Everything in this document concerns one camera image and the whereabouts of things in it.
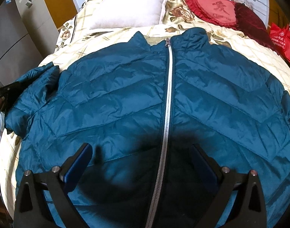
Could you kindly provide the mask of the teal quilted down jacket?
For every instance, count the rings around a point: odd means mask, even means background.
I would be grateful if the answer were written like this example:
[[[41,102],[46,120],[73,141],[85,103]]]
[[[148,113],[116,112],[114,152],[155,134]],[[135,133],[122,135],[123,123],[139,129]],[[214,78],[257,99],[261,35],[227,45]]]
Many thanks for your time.
[[[21,137],[15,172],[41,173],[83,143],[92,159],[69,194],[90,227],[195,227],[212,200],[200,147],[231,171],[258,172],[274,227],[290,204],[290,95],[268,70],[191,28],[49,63],[6,115]]]

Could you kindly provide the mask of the grey refrigerator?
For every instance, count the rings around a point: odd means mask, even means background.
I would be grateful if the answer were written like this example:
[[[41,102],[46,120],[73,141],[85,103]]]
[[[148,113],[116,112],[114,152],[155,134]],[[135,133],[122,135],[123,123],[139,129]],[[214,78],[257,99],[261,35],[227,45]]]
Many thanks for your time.
[[[42,60],[15,0],[3,1],[0,5],[0,86],[13,83]]]

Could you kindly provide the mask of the floral cream bed quilt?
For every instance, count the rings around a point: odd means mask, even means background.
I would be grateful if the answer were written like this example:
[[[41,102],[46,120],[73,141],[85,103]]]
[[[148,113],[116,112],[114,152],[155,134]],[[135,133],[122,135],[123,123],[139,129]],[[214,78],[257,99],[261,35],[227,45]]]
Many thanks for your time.
[[[243,32],[220,27],[196,17],[185,0],[167,0],[162,24],[140,28],[91,29],[91,21],[103,0],[86,0],[81,11],[60,27],[54,53],[48,55],[40,66],[53,62],[61,70],[67,69],[79,58],[119,42],[128,41],[140,31],[149,43],[157,43],[167,36],[182,34],[192,27],[206,30],[210,44],[232,48],[249,60],[266,68],[283,84],[290,94],[290,68],[275,51],[264,47]]]

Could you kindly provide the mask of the white pillow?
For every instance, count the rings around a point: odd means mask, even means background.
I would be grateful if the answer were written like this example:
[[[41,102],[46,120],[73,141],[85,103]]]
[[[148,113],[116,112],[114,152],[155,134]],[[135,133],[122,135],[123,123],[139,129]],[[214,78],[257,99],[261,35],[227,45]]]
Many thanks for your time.
[[[167,0],[103,0],[91,17],[91,29],[146,27],[163,23]]]

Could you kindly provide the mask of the red plastic shopping bag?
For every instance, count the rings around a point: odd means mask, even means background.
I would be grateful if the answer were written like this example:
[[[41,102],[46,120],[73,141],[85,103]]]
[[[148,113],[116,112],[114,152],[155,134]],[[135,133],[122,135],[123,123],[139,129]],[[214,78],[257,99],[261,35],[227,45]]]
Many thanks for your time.
[[[276,46],[278,53],[290,63],[290,26],[280,28],[275,23],[271,23],[270,39]]]

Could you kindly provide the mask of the dark red velvet cushion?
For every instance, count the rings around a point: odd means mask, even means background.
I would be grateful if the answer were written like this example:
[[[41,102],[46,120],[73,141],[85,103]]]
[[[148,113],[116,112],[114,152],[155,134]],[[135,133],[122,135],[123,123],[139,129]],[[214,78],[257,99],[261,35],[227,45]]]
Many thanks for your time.
[[[236,18],[235,30],[243,32],[244,35],[255,40],[261,46],[267,47],[279,54],[269,37],[263,21],[251,9],[242,3],[234,2],[234,12]]]

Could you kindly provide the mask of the red heart-shaped cushion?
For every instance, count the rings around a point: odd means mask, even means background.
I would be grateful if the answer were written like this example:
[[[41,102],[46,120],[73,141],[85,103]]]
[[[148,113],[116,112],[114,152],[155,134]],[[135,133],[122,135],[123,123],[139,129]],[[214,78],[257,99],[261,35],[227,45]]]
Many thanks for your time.
[[[230,0],[185,0],[193,14],[208,23],[236,29],[235,3]]]

